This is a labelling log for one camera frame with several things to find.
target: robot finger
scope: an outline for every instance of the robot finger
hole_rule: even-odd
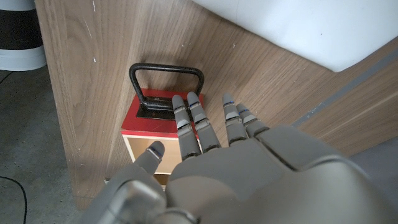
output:
[[[134,164],[146,170],[148,174],[154,175],[163,155],[164,145],[160,141],[155,141],[134,161]]]
[[[178,142],[182,161],[201,154],[197,137],[193,132],[191,121],[181,96],[173,96],[173,109],[177,124]]]
[[[198,96],[194,92],[190,92],[187,99],[203,153],[208,152],[210,149],[221,147],[216,133],[201,107]]]
[[[244,130],[242,118],[239,116],[232,96],[229,93],[223,95],[223,107],[228,144],[232,145],[234,142],[247,139],[248,136]]]
[[[243,104],[238,104],[236,106],[239,115],[242,118],[243,125],[246,128],[246,132],[250,138],[255,137],[257,134],[268,130],[269,128],[257,119]]]

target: white fabric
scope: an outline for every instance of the white fabric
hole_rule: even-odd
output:
[[[398,36],[398,0],[193,0],[334,72]]]

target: wooden panel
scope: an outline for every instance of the wooden panel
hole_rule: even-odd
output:
[[[142,136],[126,136],[129,145],[132,150],[132,154],[135,158],[141,155],[145,149],[151,145],[154,141],[160,141],[163,143],[165,149],[162,162],[159,164],[156,173],[159,174],[171,174],[174,167],[181,162],[180,146],[178,139],[166,139],[160,138],[143,138]]]
[[[36,5],[73,194],[85,198],[130,161],[119,129],[134,95],[127,71],[135,62],[201,69],[206,112],[226,146],[223,93],[269,126],[291,124],[398,46],[396,39],[335,74],[188,0]],[[138,78],[143,88],[187,91],[195,85],[178,74]]]
[[[398,59],[299,128],[347,156],[398,136]]]
[[[84,210],[88,208],[88,206],[92,203],[92,201],[93,201],[92,197],[84,198],[84,197],[75,196],[75,203],[79,210]]]

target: black and white object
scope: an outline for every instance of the black and white object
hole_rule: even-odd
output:
[[[0,70],[33,70],[46,63],[34,0],[1,0]]]

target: red box lid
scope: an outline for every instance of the red box lid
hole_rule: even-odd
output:
[[[145,96],[173,98],[174,95],[180,95],[184,100],[187,99],[187,92],[175,92],[165,90],[148,90],[141,89],[142,94]],[[203,106],[203,94],[199,95],[200,103]],[[136,114],[139,108],[139,99],[135,95],[132,100],[129,111],[127,112],[126,118],[123,121],[121,127],[121,133],[127,135],[136,136],[156,136],[156,137],[168,137],[177,138],[177,125],[174,120],[164,119],[149,119],[149,118],[137,118]]]

